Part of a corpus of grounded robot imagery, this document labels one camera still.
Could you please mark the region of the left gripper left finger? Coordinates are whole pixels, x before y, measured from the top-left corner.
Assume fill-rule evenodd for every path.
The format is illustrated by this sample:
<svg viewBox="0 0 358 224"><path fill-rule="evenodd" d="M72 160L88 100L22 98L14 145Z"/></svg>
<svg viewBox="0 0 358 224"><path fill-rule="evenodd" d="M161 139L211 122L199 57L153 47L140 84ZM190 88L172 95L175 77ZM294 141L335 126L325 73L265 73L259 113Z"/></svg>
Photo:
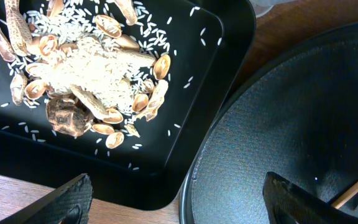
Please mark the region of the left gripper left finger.
<svg viewBox="0 0 358 224"><path fill-rule="evenodd" d="M87 224L93 186L87 174L80 174L61 187L0 221L0 224Z"/></svg>

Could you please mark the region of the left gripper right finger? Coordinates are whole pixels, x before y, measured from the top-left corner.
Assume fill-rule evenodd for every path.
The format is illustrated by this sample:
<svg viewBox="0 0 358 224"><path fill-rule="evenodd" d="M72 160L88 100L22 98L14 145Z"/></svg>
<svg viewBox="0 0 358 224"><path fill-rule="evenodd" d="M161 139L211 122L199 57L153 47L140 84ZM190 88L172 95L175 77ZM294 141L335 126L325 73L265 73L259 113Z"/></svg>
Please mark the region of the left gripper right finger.
<svg viewBox="0 0 358 224"><path fill-rule="evenodd" d="M274 172L266 173L262 195L270 223L358 223Z"/></svg>

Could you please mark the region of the wooden chopstick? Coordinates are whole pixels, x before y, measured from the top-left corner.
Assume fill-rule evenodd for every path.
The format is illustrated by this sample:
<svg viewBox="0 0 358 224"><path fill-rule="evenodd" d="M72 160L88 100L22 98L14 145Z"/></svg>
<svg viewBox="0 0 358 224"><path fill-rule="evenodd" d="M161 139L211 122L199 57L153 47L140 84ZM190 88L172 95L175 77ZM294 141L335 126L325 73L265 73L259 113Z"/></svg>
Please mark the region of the wooden chopstick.
<svg viewBox="0 0 358 224"><path fill-rule="evenodd" d="M348 202L353 196L358 193L358 181L348 188L338 199L336 199L331 206L339 209L341 208L346 202Z"/></svg>

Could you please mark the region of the peanut shells and rice scraps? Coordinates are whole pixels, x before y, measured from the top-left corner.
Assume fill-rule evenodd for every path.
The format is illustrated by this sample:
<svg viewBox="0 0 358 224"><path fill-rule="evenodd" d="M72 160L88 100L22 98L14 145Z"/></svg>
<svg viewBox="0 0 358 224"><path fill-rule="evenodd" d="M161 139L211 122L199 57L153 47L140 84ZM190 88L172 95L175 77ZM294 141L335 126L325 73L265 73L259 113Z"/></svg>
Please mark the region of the peanut shells and rice scraps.
<svg viewBox="0 0 358 224"><path fill-rule="evenodd" d="M19 1L4 1L0 59L7 62L15 105L38 107L43 98L52 133L101 135L110 149L139 137L135 122L150 121L162 106L170 80L167 34L140 1L117 1L127 26L96 1L46 1L21 13Z"/></svg>

